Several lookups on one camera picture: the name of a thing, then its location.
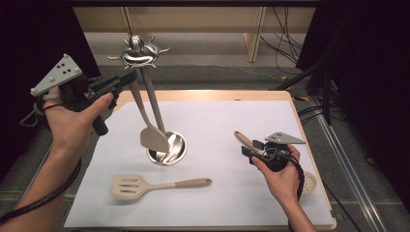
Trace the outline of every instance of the metal utensil stand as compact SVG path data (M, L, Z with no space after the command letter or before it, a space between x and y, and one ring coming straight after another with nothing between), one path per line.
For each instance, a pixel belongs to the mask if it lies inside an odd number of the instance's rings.
M138 68L140 70L157 122L157 127L166 136L169 144L169 151L167 153L147 148L148 159L158 165L171 165L177 163L185 156L188 145L187 139L182 134L176 131L166 131L163 125L160 107L155 95L148 66L156 68L154 62L159 58L161 53L166 52L169 48L161 50L153 44L153 41L154 37L151 38L149 44L145 45L139 36L131 36L128 40L124 40L124 43L129 48L123 51L121 56L108 57L108 59L120 60L124 66L126 66L126 69Z

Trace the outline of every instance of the slotted spoon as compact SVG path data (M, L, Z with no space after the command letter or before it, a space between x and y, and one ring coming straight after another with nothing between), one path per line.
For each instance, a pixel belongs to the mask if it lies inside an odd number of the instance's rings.
M199 178L181 182L151 185L139 175L118 175L115 176L112 181L111 195L120 199L134 200L151 190L206 187L211 185L211 183L211 179Z

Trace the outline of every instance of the round metal base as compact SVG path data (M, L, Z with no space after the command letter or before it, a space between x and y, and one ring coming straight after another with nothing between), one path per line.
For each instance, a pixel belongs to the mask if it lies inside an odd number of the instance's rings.
M187 139L175 131L167 131L165 134L169 143L169 152L163 153L147 149L148 159L157 165L172 165L179 162L187 153Z

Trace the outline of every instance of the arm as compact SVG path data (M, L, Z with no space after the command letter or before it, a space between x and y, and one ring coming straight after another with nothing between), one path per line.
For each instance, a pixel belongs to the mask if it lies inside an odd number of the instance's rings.
M288 147L290 154L299 160L299 151L292 145ZM296 192L299 180L295 166L288 162L280 172L273 172L260 159L252 157L252 161L264 175L269 191L286 213L294 231L316 231L298 201Z
M50 93L58 94L58 89ZM45 111L53 138L50 154L17 209L50 194L69 179L88 145L94 119L107 109L112 99L112 94L104 95L81 112L63 106ZM59 102L46 101L44 107ZM63 198L64 194L39 209L6 221L0 231L54 231Z

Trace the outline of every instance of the white sheet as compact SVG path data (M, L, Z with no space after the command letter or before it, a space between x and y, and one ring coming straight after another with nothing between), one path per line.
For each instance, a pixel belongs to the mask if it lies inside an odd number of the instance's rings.
M145 102L147 111L151 109ZM66 227L192 227L286 225L287 218L269 193L262 174L241 154L234 136L240 131L264 142L277 131L302 138L289 101L160 101L165 129L188 141L187 155L171 166L151 163L139 134L146 127L134 102L107 121L93 159L67 218ZM304 170L314 173L306 145ZM114 199L114 175L138 174L151 184L211 178L206 188L165 189L138 200ZM321 188L303 196L301 204L315 225L333 220Z

